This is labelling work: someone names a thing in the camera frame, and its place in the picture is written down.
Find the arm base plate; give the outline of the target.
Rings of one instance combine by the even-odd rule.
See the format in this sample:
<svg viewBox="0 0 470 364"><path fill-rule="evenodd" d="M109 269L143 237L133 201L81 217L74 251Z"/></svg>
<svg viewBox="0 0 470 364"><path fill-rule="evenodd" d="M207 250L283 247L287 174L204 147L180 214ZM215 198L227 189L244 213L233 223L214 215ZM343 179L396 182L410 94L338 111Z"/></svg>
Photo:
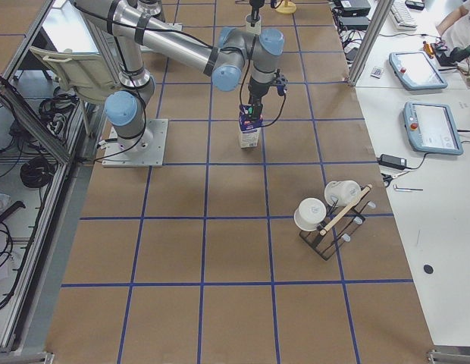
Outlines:
<svg viewBox="0 0 470 364"><path fill-rule="evenodd" d="M117 141L106 145L101 163L106 168L161 167L167 134L166 118L148 119L146 130L138 143L138 138L119 139L114 126L111 126L109 137L117 138Z"/></svg>
<svg viewBox="0 0 470 364"><path fill-rule="evenodd" d="M163 24L162 28L165 29L165 30L181 31L183 29L183 24L181 24L181 23Z"/></svg>

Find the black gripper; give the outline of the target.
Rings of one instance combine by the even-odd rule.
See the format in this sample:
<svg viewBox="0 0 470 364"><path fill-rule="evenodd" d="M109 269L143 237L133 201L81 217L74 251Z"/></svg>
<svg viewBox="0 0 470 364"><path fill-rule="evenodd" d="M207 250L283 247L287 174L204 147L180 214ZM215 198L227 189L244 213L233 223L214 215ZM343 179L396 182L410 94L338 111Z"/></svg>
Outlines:
<svg viewBox="0 0 470 364"><path fill-rule="evenodd" d="M259 9L260 7L252 6L249 15L251 25L256 25L260 21ZM285 96L287 93L287 79L285 77L276 77L268 83L260 83L253 77L250 78L250 120L254 124L260 124L262 122L262 98L268 93L270 87L275 87L279 96Z"/></svg>

